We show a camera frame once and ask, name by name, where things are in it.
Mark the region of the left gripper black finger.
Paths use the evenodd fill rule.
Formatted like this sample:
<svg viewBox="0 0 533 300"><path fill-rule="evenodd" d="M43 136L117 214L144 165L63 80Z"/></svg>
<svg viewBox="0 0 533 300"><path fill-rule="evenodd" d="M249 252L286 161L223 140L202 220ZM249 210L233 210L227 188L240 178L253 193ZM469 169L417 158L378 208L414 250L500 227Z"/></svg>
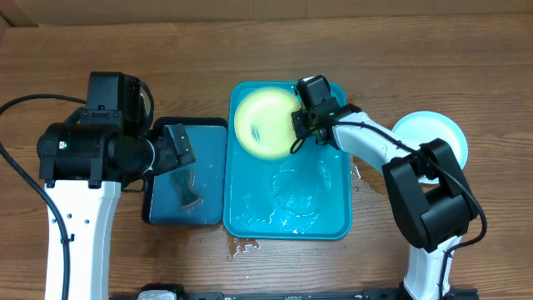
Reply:
<svg viewBox="0 0 533 300"><path fill-rule="evenodd" d="M191 141L187 135L186 127L181 124L166 125L174 143L179 165L190 165L196 161Z"/></svg>
<svg viewBox="0 0 533 300"><path fill-rule="evenodd" d="M171 137L162 137L160 140L160 170L171 171L186 165L179 165L176 150Z"/></svg>

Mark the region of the yellow plate with blue stain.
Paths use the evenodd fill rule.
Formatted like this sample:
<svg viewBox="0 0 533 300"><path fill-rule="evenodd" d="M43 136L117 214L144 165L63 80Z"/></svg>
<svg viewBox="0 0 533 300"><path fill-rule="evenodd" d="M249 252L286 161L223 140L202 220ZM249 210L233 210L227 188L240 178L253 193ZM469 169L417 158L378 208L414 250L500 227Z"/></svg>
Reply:
<svg viewBox="0 0 533 300"><path fill-rule="evenodd" d="M296 96L282 88L265 87L251 92L234 114L238 142L257 158L286 157L296 141L291 114L300 109Z"/></svg>

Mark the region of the light blue plate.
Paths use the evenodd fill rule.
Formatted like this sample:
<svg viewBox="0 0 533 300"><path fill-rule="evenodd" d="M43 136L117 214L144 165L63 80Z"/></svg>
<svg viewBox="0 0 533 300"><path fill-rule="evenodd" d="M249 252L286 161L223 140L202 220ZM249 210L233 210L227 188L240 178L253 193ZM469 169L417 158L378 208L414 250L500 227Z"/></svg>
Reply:
<svg viewBox="0 0 533 300"><path fill-rule="evenodd" d="M422 143L440 138L451 146L461 169L466 165L469 153L466 136L453 120L443 114L432 111L412 112L401 118L392 131Z"/></svg>

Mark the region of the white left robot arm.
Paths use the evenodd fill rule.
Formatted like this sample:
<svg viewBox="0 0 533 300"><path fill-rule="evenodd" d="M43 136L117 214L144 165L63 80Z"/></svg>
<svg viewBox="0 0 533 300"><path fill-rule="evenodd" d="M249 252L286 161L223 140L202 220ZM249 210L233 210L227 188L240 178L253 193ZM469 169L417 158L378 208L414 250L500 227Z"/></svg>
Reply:
<svg viewBox="0 0 533 300"><path fill-rule="evenodd" d="M48 211L47 299L106 299L112 224L122 190L194 163L184 125L149 137L114 125L54 123L37 143Z"/></svg>

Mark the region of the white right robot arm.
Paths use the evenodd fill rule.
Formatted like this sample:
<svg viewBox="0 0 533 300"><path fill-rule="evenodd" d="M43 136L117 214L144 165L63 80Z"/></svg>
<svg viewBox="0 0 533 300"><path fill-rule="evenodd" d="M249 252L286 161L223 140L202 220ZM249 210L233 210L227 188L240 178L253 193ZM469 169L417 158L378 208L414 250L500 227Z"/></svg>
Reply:
<svg viewBox="0 0 533 300"><path fill-rule="evenodd" d="M478 243L487 220L451 146L440 138L413 142L379 125L354 105L291 114L296 153L306 138L350 153L381 171L396 225L410 244L399 299L452 299L451 261Z"/></svg>

